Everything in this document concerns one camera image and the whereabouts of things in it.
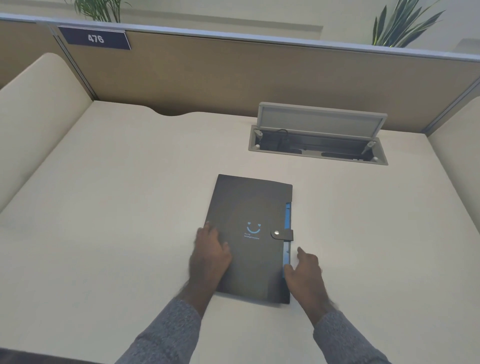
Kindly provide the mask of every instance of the cubicle number sign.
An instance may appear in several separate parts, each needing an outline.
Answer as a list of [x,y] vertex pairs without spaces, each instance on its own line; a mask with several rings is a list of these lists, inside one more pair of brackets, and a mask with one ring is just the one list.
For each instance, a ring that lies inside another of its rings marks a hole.
[[63,25],[59,26],[59,29],[68,44],[100,48],[132,49],[130,48],[127,35],[121,30],[100,30]]

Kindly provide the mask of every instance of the metal partition frame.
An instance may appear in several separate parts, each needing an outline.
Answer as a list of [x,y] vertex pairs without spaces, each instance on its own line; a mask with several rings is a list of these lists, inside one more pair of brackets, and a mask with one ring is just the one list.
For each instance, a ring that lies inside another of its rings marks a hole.
[[[430,133],[477,93],[480,56],[13,14],[47,26],[100,100],[256,116],[261,101],[388,114],[384,128]],[[69,45],[58,25],[124,30],[132,51]]]

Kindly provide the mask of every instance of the hand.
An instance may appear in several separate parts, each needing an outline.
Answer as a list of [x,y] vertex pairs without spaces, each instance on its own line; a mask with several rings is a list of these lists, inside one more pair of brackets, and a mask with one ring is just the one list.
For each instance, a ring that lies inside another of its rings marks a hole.
[[293,269],[290,264],[286,264],[285,280],[290,293],[315,326],[326,313],[335,310],[335,307],[328,298],[317,256],[304,252],[300,247],[297,251],[297,268]]
[[190,278],[177,298],[191,304],[203,317],[215,290],[232,261],[228,243],[220,244],[218,230],[208,222],[197,231],[190,257]]

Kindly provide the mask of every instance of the white desk surface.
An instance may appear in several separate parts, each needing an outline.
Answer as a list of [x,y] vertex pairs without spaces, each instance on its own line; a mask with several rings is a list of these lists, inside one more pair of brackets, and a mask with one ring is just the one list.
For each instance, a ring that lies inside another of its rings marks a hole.
[[[0,347],[113,363],[185,282],[223,173],[293,185],[293,249],[393,363],[476,362],[480,237],[427,138],[380,131],[376,166],[250,152],[254,123],[94,102],[0,215]],[[192,359],[323,362],[295,300],[219,296]]]

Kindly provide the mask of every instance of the right hand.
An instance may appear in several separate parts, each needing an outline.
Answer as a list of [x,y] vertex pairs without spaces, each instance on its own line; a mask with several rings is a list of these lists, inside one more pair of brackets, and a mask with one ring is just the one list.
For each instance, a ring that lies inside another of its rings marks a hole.
[[285,264],[285,280],[290,293],[315,326],[325,314],[335,310],[335,307],[328,298],[317,256],[304,252],[300,247],[297,251],[297,268],[293,269],[290,264]]

